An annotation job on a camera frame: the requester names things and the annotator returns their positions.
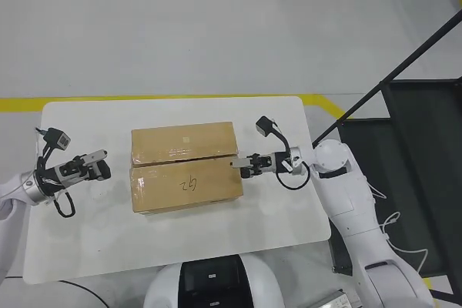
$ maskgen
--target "white tabletop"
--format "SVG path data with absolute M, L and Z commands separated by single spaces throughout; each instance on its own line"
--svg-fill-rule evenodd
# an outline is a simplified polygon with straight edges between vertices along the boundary
M 56 127 L 72 138 L 67 151 L 52 155 L 49 166 L 105 149 L 112 178 L 69 189 L 77 209 L 70 219 L 60 217 L 54 206 L 31 210 L 25 281 L 64 280 L 328 239 L 328 219 L 313 184 L 289 191 L 273 174 L 244 180 L 244 196 L 230 203 L 154 216 L 132 212 L 132 129 L 232 121 L 241 156 L 281 150 L 278 139 L 256 131 L 255 121 L 262 115 L 276 120 L 290 145 L 311 149 L 297 97 L 48 104 L 42 127 Z M 304 180 L 284 178 L 291 186 Z

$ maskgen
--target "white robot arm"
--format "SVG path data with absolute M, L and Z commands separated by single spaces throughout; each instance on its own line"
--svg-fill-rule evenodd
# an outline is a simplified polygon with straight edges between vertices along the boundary
M 0 185 L 0 285 L 15 258 L 26 205 L 36 206 L 53 198 L 57 192 L 84 180 L 101 181 L 111 177 L 104 161 L 107 156 L 104 150 L 76 156 L 69 162 L 46 169 L 46 161 L 53 149 L 65 150 L 70 139 L 57 129 L 39 132 L 44 135 L 47 143 L 43 155 L 38 158 L 37 168 L 16 175 L 6 184 Z M 75 215 L 72 198 L 70 195 L 67 197 L 71 205 L 71 212 L 67 215 L 54 199 L 59 214 L 65 218 Z
M 274 122 L 262 117 L 257 129 L 263 135 L 280 135 Z M 298 148 L 233 161 L 243 178 L 263 172 L 304 174 L 312 179 L 330 220 L 340 231 L 353 264 L 357 293 L 368 308 L 432 307 L 433 298 L 417 271 L 389 246 L 380 230 L 375 200 L 367 179 L 346 144 L 324 140 L 313 150 L 313 161 L 305 163 Z

